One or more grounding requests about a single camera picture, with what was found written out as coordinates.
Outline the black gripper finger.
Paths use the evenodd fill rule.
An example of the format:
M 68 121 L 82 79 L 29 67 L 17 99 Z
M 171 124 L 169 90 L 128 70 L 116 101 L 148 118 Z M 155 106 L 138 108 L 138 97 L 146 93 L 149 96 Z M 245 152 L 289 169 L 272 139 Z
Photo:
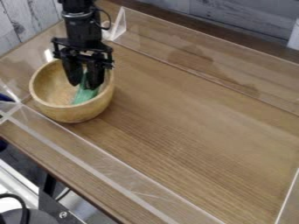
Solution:
M 104 75 L 105 69 L 101 65 L 94 60 L 89 61 L 86 63 L 85 88 L 94 90 L 104 82 Z
M 76 58 L 66 56 L 61 59 L 61 64 L 69 84 L 77 86 L 82 77 L 81 62 Z

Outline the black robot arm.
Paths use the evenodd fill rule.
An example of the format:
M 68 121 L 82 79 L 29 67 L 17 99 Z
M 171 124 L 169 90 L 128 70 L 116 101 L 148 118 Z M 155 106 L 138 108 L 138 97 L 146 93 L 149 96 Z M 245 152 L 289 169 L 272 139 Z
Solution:
M 61 61 L 69 84 L 84 81 L 85 89 L 96 89 L 104 82 L 108 69 L 113 68 L 113 49 L 101 42 L 101 32 L 110 26 L 100 24 L 96 0 L 57 0 L 61 4 L 66 37 L 50 39 L 53 57 Z

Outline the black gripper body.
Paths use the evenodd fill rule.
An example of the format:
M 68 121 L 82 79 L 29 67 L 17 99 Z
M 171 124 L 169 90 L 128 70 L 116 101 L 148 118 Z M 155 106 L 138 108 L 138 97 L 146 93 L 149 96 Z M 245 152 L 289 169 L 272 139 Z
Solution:
M 82 65 L 92 70 L 113 67 L 112 48 L 102 43 L 102 31 L 110 25 L 100 24 L 100 11 L 61 13 L 66 37 L 53 38 L 53 56 L 61 60 L 65 70 L 80 70 Z

